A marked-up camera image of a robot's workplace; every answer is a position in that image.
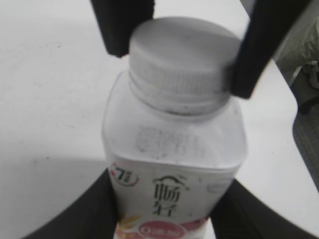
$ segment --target printed logo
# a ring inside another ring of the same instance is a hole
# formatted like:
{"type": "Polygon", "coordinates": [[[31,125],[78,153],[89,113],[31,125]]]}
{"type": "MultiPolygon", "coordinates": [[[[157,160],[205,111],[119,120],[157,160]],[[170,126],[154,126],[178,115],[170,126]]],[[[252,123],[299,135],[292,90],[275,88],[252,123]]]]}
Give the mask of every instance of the printed logo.
{"type": "Polygon", "coordinates": [[[188,188],[173,176],[164,176],[153,180],[155,184],[153,215],[172,217],[177,210],[181,189],[188,188]]]}
{"type": "Polygon", "coordinates": [[[181,227],[162,221],[144,223],[140,225],[139,232],[143,236],[153,239],[178,239],[185,235],[185,231],[181,227]]]}
{"type": "Polygon", "coordinates": [[[124,187],[133,187],[139,182],[139,177],[130,170],[125,170],[113,163],[110,168],[111,175],[115,181],[124,187]]]}

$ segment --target bottle neck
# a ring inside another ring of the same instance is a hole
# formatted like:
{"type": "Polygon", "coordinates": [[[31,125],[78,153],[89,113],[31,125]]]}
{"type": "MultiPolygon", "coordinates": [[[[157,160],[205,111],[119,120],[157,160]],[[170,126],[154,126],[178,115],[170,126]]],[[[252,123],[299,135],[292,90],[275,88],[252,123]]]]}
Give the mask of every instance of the bottle neck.
{"type": "Polygon", "coordinates": [[[174,115],[176,117],[196,118],[211,115],[224,107],[230,98],[230,93],[222,92],[212,95],[189,96],[167,93],[150,85],[141,84],[136,75],[128,72],[129,85],[133,95],[149,108],[174,115]]]}
{"type": "Polygon", "coordinates": [[[205,107],[198,106],[199,110],[196,110],[195,113],[181,113],[176,111],[174,107],[170,106],[171,102],[162,102],[159,104],[154,99],[152,99],[147,94],[141,94],[141,90],[138,89],[137,85],[132,81],[132,77],[129,76],[129,89],[133,95],[133,97],[137,100],[137,102],[142,105],[147,111],[152,114],[165,118],[167,120],[174,121],[205,121],[210,120],[213,117],[221,114],[228,106],[230,97],[227,97],[226,100],[219,101],[218,106],[215,107],[205,107]]]}

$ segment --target chair wheel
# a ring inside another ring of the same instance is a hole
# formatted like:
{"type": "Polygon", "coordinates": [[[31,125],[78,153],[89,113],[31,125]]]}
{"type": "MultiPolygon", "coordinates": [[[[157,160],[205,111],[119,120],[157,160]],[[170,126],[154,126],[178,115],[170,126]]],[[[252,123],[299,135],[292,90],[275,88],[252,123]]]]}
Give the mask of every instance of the chair wheel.
{"type": "Polygon", "coordinates": [[[308,114],[308,113],[310,112],[310,110],[311,110],[311,107],[309,107],[309,106],[303,106],[303,105],[301,105],[301,106],[298,107],[298,111],[299,111],[299,113],[301,113],[302,115],[308,114]]]}

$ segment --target chair leg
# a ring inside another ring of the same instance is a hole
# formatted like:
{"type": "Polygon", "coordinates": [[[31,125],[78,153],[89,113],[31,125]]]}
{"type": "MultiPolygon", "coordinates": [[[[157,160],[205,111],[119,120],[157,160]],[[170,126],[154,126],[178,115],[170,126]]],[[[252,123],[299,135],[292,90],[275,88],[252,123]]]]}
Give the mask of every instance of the chair leg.
{"type": "Polygon", "coordinates": [[[302,103],[299,107],[298,107],[298,111],[305,115],[305,114],[308,114],[311,110],[311,107],[312,106],[315,106],[315,105],[318,105],[319,104],[319,96],[311,99],[311,100],[308,100],[304,103],[302,103]]]}

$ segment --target bottle shoulder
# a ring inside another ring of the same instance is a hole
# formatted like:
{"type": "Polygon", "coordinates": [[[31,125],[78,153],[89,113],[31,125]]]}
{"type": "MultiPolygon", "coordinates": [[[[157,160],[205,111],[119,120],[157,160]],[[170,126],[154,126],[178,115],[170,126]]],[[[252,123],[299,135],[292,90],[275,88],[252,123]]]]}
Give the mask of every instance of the bottle shoulder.
{"type": "Polygon", "coordinates": [[[246,157],[240,108],[234,99],[202,120],[154,114],[120,76],[108,101],[103,139],[108,153],[131,160],[202,167],[227,167],[246,157]]]}

